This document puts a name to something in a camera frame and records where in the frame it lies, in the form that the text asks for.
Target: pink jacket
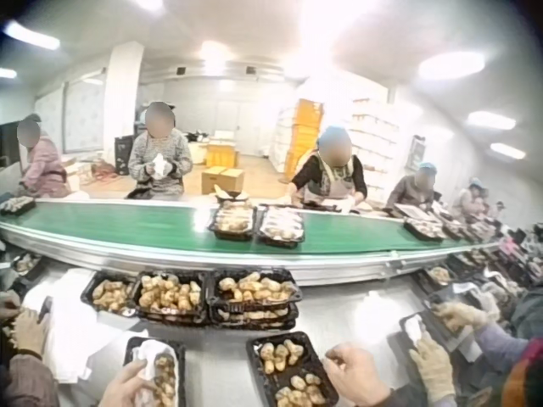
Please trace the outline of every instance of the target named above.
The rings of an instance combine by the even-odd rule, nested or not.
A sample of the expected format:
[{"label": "pink jacket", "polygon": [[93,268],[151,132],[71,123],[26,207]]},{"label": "pink jacket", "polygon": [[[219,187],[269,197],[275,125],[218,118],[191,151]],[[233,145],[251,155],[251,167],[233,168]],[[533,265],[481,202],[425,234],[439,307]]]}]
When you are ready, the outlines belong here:
[{"label": "pink jacket", "polygon": [[65,183],[66,170],[59,152],[45,131],[37,145],[28,153],[28,168],[23,183],[30,195],[42,198],[63,198],[70,191]]}]

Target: sleeve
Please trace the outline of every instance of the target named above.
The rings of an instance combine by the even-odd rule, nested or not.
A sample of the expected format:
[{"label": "sleeve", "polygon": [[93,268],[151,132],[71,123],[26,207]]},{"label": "sleeve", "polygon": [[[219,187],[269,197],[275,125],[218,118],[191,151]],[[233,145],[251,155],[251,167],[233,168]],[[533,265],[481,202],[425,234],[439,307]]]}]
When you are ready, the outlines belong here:
[{"label": "sleeve", "polygon": [[309,181],[318,180],[321,175],[322,171],[319,167],[319,160],[317,157],[312,156],[309,157],[307,161],[305,161],[304,166],[300,171],[298,171],[298,174],[294,176],[291,182],[296,186],[298,190],[300,190]]},{"label": "sleeve", "polygon": [[367,186],[366,182],[364,181],[364,168],[362,167],[362,163],[356,157],[353,155],[353,182],[355,183],[355,191],[362,192],[364,194],[364,198],[367,198]]},{"label": "sleeve", "polygon": [[149,180],[149,175],[145,171],[145,161],[143,155],[145,153],[145,144],[147,141],[146,135],[143,133],[141,136],[138,136],[134,145],[132,146],[132,152],[130,154],[130,159],[128,160],[128,171],[130,175],[138,182],[145,182]]},{"label": "sleeve", "polygon": [[509,371],[528,347],[528,340],[509,336],[495,322],[475,331],[475,340],[489,363],[498,371]]},{"label": "sleeve", "polygon": [[59,406],[51,371],[36,357],[15,355],[9,362],[11,383],[4,392],[7,407]]},{"label": "sleeve", "polygon": [[182,178],[193,169],[193,158],[190,155],[187,138],[181,133],[179,134],[179,137],[177,139],[176,152],[172,161],[172,165],[172,178]]},{"label": "sleeve", "polygon": [[398,181],[392,192],[390,193],[389,200],[385,205],[385,208],[392,209],[394,204],[397,204],[400,200],[400,196],[406,191],[406,178],[403,177]]}]

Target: stacked trays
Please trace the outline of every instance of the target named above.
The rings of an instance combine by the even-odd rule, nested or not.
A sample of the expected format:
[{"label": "stacked trays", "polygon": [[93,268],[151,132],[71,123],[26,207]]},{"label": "stacked trays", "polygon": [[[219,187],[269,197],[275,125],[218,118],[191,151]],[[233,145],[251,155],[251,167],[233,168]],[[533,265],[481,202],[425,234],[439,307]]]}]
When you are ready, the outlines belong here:
[{"label": "stacked trays", "polygon": [[134,359],[134,349],[142,346],[142,343],[148,340],[154,340],[165,343],[173,348],[177,357],[177,406],[185,407],[187,405],[187,394],[185,392],[185,345],[177,341],[165,341],[164,339],[158,339],[157,337],[131,337],[126,345],[125,362],[123,365],[127,365]]},{"label": "stacked trays", "polygon": [[305,333],[292,332],[248,341],[247,352],[260,393],[270,407],[302,405],[290,404],[289,397],[310,401],[314,398],[311,404],[305,401],[303,405],[338,403],[338,393]]},{"label": "stacked trays", "polygon": [[248,242],[253,238],[256,208],[250,202],[225,201],[214,213],[208,229],[218,239]]},{"label": "stacked trays", "polygon": [[296,326],[295,303],[302,293],[287,270],[219,270],[207,291],[214,326],[253,331],[287,331]]},{"label": "stacked trays", "polygon": [[261,242],[280,248],[296,248],[305,240],[304,221],[289,207],[268,206],[258,228]]}]

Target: cardboard box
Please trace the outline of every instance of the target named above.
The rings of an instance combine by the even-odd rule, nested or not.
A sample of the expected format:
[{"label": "cardboard box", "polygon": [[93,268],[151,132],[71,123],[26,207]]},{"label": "cardboard box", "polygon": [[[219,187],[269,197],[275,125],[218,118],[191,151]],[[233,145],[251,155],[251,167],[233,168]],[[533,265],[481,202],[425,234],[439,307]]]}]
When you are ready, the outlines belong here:
[{"label": "cardboard box", "polygon": [[244,189],[244,177],[245,173],[243,170],[231,168],[219,174],[219,182],[217,184],[227,192],[242,192]]},{"label": "cardboard box", "polygon": [[225,170],[226,167],[211,167],[202,172],[202,195],[215,192],[215,184],[219,185],[219,174]]}]

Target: patterned sweater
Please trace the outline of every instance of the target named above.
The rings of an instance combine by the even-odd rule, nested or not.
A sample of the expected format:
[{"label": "patterned sweater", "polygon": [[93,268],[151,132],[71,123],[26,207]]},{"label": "patterned sweater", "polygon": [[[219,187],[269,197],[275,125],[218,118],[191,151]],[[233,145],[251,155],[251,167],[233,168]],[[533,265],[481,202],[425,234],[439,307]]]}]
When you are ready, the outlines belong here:
[{"label": "patterned sweater", "polygon": [[[172,172],[161,180],[155,180],[145,171],[145,165],[152,162],[158,153],[173,165]],[[192,168],[187,138],[178,129],[173,129],[166,138],[153,138],[145,131],[134,142],[128,162],[128,170],[137,181],[137,188],[151,188],[154,193],[166,195],[183,194],[182,177]]]}]

